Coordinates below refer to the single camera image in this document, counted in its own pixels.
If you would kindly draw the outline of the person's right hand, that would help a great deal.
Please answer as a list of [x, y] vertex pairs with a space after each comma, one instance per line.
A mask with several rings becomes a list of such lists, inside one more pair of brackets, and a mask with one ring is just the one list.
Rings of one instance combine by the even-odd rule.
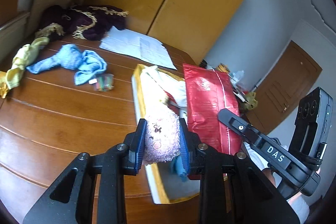
[[[275, 178], [273, 176], [273, 172], [270, 168], [264, 168], [262, 170], [262, 173], [269, 179], [269, 181], [276, 186], [276, 181]], [[302, 195], [301, 192], [298, 192], [297, 194], [295, 194], [292, 198], [288, 199], [287, 202], [291, 205], [292, 203], [295, 202], [295, 200], [297, 200], [300, 196]]]

